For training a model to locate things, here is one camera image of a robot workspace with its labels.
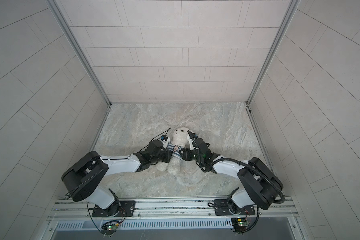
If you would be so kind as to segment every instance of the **cable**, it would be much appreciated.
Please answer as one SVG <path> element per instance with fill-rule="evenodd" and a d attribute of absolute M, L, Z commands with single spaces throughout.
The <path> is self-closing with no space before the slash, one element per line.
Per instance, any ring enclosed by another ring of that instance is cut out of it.
<path fill-rule="evenodd" d="M 167 131 L 164 131 L 164 132 L 167 132 L 168 133 L 168 131 L 171 129 L 171 127 L 170 128 L 168 128 L 168 130 Z M 159 135 L 157 135 L 156 137 L 158 137 L 158 136 L 160 136 L 161 134 L 163 134 L 164 132 L 162 132 L 162 133 L 160 133 Z M 151 141 L 149 141 L 149 142 L 152 142 L 156 137 L 154 137 L 154 138 L 152 138 L 151 139 Z M 149 145 L 149 144 L 148 144 Z M 144 148 L 146 148 L 146 147 L 148 147 L 148 145 L 147 146 L 145 146 L 145 147 L 143 147 L 142 149 L 140 149 L 140 151 L 142 151 Z M 139 152 L 140 152 L 139 151 Z"/>
<path fill-rule="evenodd" d="M 92 220 L 92 222 L 93 222 L 93 225 L 95 225 L 95 227 L 97 228 L 97 230 L 99 231 L 99 233 L 101 233 L 101 235 L 103 235 L 103 233 L 99 230 L 99 228 L 96 226 L 95 222 L 93 221 L 91 214 L 89 213 L 88 201 L 87 201 L 87 210 L 88 210 L 88 215 L 91 217 L 91 220 Z"/>

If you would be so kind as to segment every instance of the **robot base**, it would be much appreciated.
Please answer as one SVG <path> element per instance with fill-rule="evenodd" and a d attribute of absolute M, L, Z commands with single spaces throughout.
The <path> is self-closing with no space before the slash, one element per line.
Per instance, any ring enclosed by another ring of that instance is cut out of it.
<path fill-rule="evenodd" d="M 132 217 L 133 212 L 135 210 L 135 201 L 120 201 L 120 208 L 123 208 L 124 210 L 120 209 L 116 215 L 111 217 Z M 107 215 L 107 212 L 104 209 L 101 209 L 99 206 L 95 205 L 92 212 L 92 217 L 110 217 Z"/>
<path fill-rule="evenodd" d="M 232 214 L 230 212 L 230 210 L 228 209 L 228 201 L 226 199 L 215 199 L 215 200 L 213 200 L 213 203 L 217 206 L 227 207 L 226 209 L 215 208 L 216 216 L 237 215 L 237 214 Z M 245 210 L 247 210 L 248 215 L 255 215 L 253 205 L 248 205 L 248 206 L 243 207 L 243 210 L 238 215 L 246 215 L 247 213 L 245 212 Z"/>

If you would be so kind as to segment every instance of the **gray stone surface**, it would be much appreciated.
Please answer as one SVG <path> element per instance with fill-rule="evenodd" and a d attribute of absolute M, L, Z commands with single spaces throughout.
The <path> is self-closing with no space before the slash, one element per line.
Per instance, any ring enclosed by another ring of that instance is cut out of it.
<path fill-rule="evenodd" d="M 139 151 L 169 127 L 187 127 L 209 142 L 212 152 L 237 160 L 259 157 L 259 143 L 243 103 L 153 103 L 112 106 L 95 151 L 125 156 Z M 194 161 L 182 161 L 180 173 L 170 175 L 155 166 L 138 173 L 106 176 L 100 185 L 118 197 L 228 195 L 240 181 L 225 174 L 203 173 Z"/>

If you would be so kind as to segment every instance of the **white teddy bear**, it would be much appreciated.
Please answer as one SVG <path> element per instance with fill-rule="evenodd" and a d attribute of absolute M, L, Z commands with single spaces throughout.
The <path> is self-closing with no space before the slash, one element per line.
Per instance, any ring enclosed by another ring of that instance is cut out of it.
<path fill-rule="evenodd" d="M 177 175 L 179 173 L 180 162 L 182 161 L 179 150 L 183 149 L 188 142 L 188 130 L 189 129 L 186 127 L 180 127 L 173 132 L 172 139 L 167 147 L 167 149 L 173 151 L 171 159 L 169 160 L 169 163 L 159 162 L 156 165 L 157 170 L 161 172 L 168 170 L 172 175 Z"/>

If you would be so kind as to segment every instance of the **striped shirt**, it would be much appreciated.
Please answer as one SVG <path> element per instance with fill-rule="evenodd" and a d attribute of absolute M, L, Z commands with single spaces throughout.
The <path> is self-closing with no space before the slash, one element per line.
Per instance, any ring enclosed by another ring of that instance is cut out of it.
<path fill-rule="evenodd" d="M 173 151 L 172 153 L 172 156 L 173 157 L 176 157 L 180 160 L 182 160 L 183 158 L 181 157 L 180 153 L 179 153 L 179 150 L 183 149 L 184 147 L 181 147 L 181 146 L 177 146 L 177 145 L 174 145 L 172 142 L 169 142 L 168 143 L 168 146 L 167 146 L 167 149 Z"/>

